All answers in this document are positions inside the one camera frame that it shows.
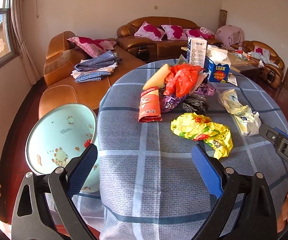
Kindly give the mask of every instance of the yellow plastic bag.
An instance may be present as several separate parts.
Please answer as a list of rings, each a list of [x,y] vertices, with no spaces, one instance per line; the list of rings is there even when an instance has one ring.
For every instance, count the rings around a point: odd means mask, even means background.
[[[214,158],[227,157],[233,148],[231,132],[223,124],[212,122],[212,119],[196,113],[185,113],[171,122],[174,134],[191,139],[204,140],[214,150]]]

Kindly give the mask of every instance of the floor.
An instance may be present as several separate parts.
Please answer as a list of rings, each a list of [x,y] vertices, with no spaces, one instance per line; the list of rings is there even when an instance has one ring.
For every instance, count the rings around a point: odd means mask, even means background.
[[[258,81],[260,85],[279,105],[288,121],[288,93],[283,89],[273,90],[262,80]],[[26,139],[38,121],[38,106],[42,93],[46,89],[45,82],[39,82],[34,87],[34,92],[29,95],[25,105],[22,108],[22,116],[17,123],[8,148],[7,169],[3,172],[4,185],[2,184],[2,195],[5,198],[6,216],[8,223],[11,223],[12,212],[22,182],[23,176],[30,171],[25,160],[25,144]],[[59,227],[60,232],[65,232],[65,228]],[[99,232],[91,228],[91,230],[99,236]]]

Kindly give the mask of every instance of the blue plaid tablecloth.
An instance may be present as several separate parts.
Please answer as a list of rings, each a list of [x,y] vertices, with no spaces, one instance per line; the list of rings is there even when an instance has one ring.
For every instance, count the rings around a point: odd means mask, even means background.
[[[190,152],[196,142],[178,137],[170,129],[171,121],[184,112],[175,109],[162,114],[161,122],[138,122],[143,85],[163,64],[175,62],[162,60],[134,69],[114,83],[102,99],[98,117],[100,197],[80,193],[73,198],[84,217],[94,208],[92,200],[101,198],[100,212],[105,218],[99,228],[101,239],[191,239],[216,202],[192,162]],[[212,83],[217,94],[207,98],[206,116],[230,127],[232,134],[234,147],[220,162],[239,174],[262,172],[278,215],[288,190],[288,164],[261,136],[241,136],[233,115],[218,103],[218,94],[235,89],[240,103],[258,111],[263,123],[287,134],[288,124],[262,88],[241,74],[233,74],[238,87]],[[212,156],[214,150],[199,143]],[[238,196],[223,233],[232,228],[242,197]]]

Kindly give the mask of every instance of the blue carton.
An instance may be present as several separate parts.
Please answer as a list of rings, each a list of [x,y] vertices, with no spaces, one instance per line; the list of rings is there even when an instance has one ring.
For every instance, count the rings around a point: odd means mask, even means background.
[[[205,57],[204,69],[208,72],[207,80],[210,82],[227,82],[229,64],[215,64],[208,56]]]

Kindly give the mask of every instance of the sofa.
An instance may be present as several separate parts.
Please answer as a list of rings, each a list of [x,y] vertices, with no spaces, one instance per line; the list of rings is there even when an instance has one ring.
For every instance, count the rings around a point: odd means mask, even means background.
[[[263,71],[260,75],[260,77],[266,81],[272,88],[276,89],[280,86],[283,76],[284,76],[284,61],[278,56],[275,50],[273,50],[270,46],[267,44],[260,42],[260,41],[243,41],[242,43],[242,50],[245,53],[254,51],[255,46],[268,49],[270,53],[270,60],[274,62],[278,67],[272,65],[272,64],[265,64]],[[230,47],[234,49],[238,49],[240,46],[233,44]]]
[[[179,25],[183,29],[200,28],[194,22],[175,17],[143,17],[123,25],[117,30],[116,42],[125,51],[145,62],[153,62],[162,59],[179,58],[184,53],[181,47],[187,47],[187,41],[169,41],[165,35],[162,41],[152,41],[144,37],[135,37],[134,34],[144,22],[162,29],[161,25]],[[207,39],[208,44],[220,45],[221,41]]]
[[[90,59],[83,50],[74,43],[67,41],[75,37],[73,32],[66,31],[51,39],[44,64],[44,79],[48,88],[43,93],[39,105],[39,118],[52,109],[69,103],[81,103],[97,114],[101,99],[107,90],[120,77],[129,71],[145,64],[130,53],[114,46],[114,51],[122,60],[114,72],[104,76],[100,81],[77,83],[71,76],[74,66],[81,59]]]

